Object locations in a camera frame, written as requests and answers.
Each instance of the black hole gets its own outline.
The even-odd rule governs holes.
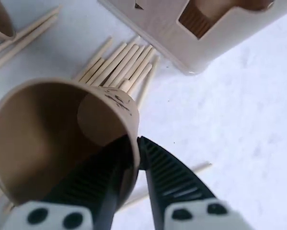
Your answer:
[[[66,229],[75,229],[81,225],[82,220],[83,217],[81,213],[73,212],[65,217],[65,219],[63,220],[63,226]]]
[[[228,213],[226,208],[224,208],[221,204],[218,203],[208,205],[207,212],[209,214],[215,214],[215,215],[225,215]]]
[[[138,10],[143,10],[143,8],[141,6],[139,6],[137,3],[135,4],[135,8]]]
[[[172,219],[175,220],[190,220],[192,218],[193,216],[191,213],[185,208],[177,209],[172,214]]]
[[[32,225],[40,224],[46,219],[47,214],[48,210],[46,208],[37,208],[28,215],[27,221]]]

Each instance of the white surface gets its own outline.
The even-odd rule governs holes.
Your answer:
[[[70,78],[108,36],[113,48],[134,36],[96,0],[3,0],[17,28],[60,2],[58,23],[0,70],[0,98],[27,79]],[[212,162],[202,180],[255,229],[287,230],[287,16],[201,75],[162,59],[139,130],[188,166]],[[117,213],[113,229],[153,229],[149,200]]]

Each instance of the cup rim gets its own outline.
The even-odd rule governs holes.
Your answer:
[[[118,119],[120,120],[120,122],[124,125],[124,127],[127,127],[126,125],[126,121],[124,120],[124,118],[120,115],[117,107],[111,106],[107,101],[104,101],[96,92],[93,92],[91,90],[91,87],[88,87],[86,85],[80,84],[78,82],[72,81],[72,80],[64,80],[64,79],[57,79],[57,78],[44,78],[44,79],[33,79],[33,80],[28,80],[20,85],[15,86],[13,89],[11,89],[8,93],[6,93],[4,95],[4,97],[0,100],[0,111],[2,109],[2,107],[18,92],[34,86],[34,85],[38,85],[38,84],[43,84],[43,83],[59,83],[59,84],[65,84],[68,86],[73,86],[75,88],[78,88],[80,90],[86,91],[87,93],[95,96],[96,98],[98,98],[99,100],[103,101],[111,110],[113,110],[113,112],[115,112],[115,114],[117,114]],[[133,143],[137,143],[137,137],[133,138],[131,133],[129,132],[129,130],[126,128],[126,132],[127,135],[129,136],[131,142]],[[131,176],[128,178],[128,189],[124,192],[120,194],[119,197],[119,203],[118,203],[118,208],[120,208],[128,199],[129,195],[131,194],[131,192],[133,191],[136,181],[137,181],[137,177],[138,177],[138,171],[139,171],[139,164],[140,164],[140,154],[139,154],[139,147],[138,144],[135,145],[131,145],[132,146],[132,152],[133,152],[133,173],[131,174]],[[13,195],[11,195],[7,188],[5,187],[5,184],[2,183],[1,177],[0,177],[0,189],[4,192],[4,194],[14,203],[14,204],[18,204],[18,202],[16,201],[16,199],[13,197]]]
[[[13,24],[12,24],[12,20],[11,20],[11,18],[10,18],[10,15],[8,14],[8,12],[6,11],[6,8],[4,7],[4,5],[1,3],[1,1],[0,1],[0,7],[1,7],[1,9],[5,12],[5,14],[6,14],[6,24],[8,24],[9,26],[10,26],[10,28],[12,29],[12,35],[11,36],[9,36],[9,35],[7,35],[7,34],[5,34],[5,33],[3,33],[3,32],[1,32],[0,31],[0,38],[2,38],[2,39],[4,39],[4,40],[12,40],[15,36],[16,36],[16,31],[15,31],[15,29],[14,29],[14,27],[13,27]]]

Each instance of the bundle of wooden sticks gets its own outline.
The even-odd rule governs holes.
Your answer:
[[[153,60],[156,50],[151,45],[139,47],[136,44],[139,39],[138,36],[129,44],[122,43],[107,60],[104,60],[102,56],[113,42],[113,39],[109,38],[74,80],[91,86],[119,88],[131,95],[147,77],[137,100],[140,108],[160,58],[157,56],[153,64],[149,63]]]
[[[50,26],[57,21],[57,14],[59,13],[60,9],[61,6],[54,8],[37,21],[25,27],[17,33],[16,37],[12,41],[2,42],[0,44],[0,52],[21,39],[10,51],[0,57],[0,68],[37,37],[39,37],[43,32],[50,28]]]

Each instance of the ribbed black surface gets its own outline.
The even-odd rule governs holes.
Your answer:
[[[87,207],[95,230],[110,229],[129,157],[132,150],[129,138],[124,136],[73,170],[43,201]]]
[[[177,202],[215,197],[204,183],[168,151],[149,139],[138,139],[140,155],[145,162],[149,196],[156,230],[163,229],[167,206]]]

